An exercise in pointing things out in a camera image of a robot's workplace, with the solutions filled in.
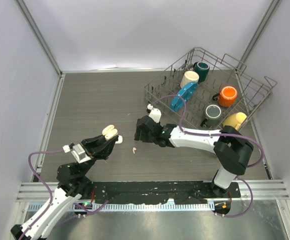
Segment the white earbud charging case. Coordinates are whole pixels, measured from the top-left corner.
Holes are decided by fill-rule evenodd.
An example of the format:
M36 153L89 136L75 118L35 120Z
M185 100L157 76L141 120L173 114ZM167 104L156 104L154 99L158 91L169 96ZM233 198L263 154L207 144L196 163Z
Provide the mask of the white earbud charging case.
M121 144L122 142L123 142L123 136L119 135L115 143L116 144Z

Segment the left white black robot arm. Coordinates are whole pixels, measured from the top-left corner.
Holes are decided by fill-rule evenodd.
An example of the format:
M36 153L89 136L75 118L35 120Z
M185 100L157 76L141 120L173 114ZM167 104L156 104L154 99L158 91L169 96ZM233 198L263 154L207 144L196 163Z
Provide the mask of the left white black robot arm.
M82 140L78 144L67 144L62 150L37 151L28 156L28 164L36 177L47 188L49 199L22 225L14 225L10 232L16 240L45 240L64 213L79 199L87 199L92 192L92 181L86 173L97 160L107 160L115 144L121 144L121 135L109 138L99 135ZM50 187L37 174L31 163L31 157L38 154L71 153L75 162L63 164L57 170L57 188Z

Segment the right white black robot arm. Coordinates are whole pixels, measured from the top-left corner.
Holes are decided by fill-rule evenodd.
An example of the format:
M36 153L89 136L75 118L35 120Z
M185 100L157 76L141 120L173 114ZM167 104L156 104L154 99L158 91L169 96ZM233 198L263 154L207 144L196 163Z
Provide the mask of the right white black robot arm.
M236 176L245 174L254 146L232 126L221 130L181 129L176 124L162 126L148 115L136 122L136 141L154 143L162 148L186 147L213 153L221 167L210 184L211 193L218 198L228 193Z

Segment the pink earbud charging case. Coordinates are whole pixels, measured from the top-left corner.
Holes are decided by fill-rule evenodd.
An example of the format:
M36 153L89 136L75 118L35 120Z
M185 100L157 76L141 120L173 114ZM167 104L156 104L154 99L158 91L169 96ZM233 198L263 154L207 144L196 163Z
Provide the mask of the pink earbud charging case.
M113 124L110 124L102 130L102 135L108 141L118 135L118 130Z

